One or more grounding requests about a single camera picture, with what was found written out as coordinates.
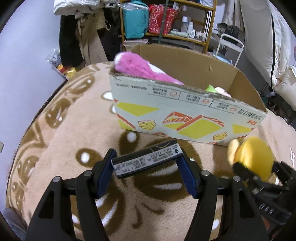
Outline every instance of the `cardboard box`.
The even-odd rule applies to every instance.
[[[246,76],[213,57],[164,45],[133,50],[184,86],[127,76],[110,70],[119,124],[127,130],[227,145],[242,140],[267,110]],[[204,91],[211,84],[232,98]]]

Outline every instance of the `teal bag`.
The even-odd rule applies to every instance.
[[[149,8],[140,1],[123,3],[123,23],[127,39],[141,39],[148,29]]]

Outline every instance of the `plastic bag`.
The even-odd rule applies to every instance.
[[[204,6],[213,7],[213,0],[200,0],[200,3]]]
[[[149,9],[140,1],[120,4],[123,9],[123,23],[127,39],[141,39],[148,28]]]
[[[46,60],[54,67],[54,69],[66,79],[70,79],[75,73],[76,69],[72,66],[64,67],[62,65],[60,52],[54,48],[54,52],[47,56]]]
[[[149,5],[149,25],[148,25],[148,31],[152,34],[159,34],[160,28],[161,28],[161,22],[163,19],[163,13],[164,13],[165,7],[163,5],[156,5],[151,4]],[[163,28],[163,35],[168,34],[170,30],[172,29],[173,22],[177,18],[178,11],[175,9],[172,9],[170,7],[167,8],[167,13],[165,15],[165,22],[164,22],[164,28]]]

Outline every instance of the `pink fuzzy toy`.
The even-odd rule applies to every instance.
[[[140,55],[132,52],[117,54],[114,59],[114,66],[118,72],[127,75],[183,85],[179,80],[172,78],[158,67],[144,60]]]

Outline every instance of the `red patterned bag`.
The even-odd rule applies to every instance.
[[[152,34],[159,34],[161,28],[161,21],[163,19],[163,12],[165,7],[163,5],[151,4],[149,5],[149,25],[148,31]],[[163,27],[163,35],[168,34],[172,29],[174,20],[177,18],[178,11],[170,7],[167,8],[165,15],[165,23]]]

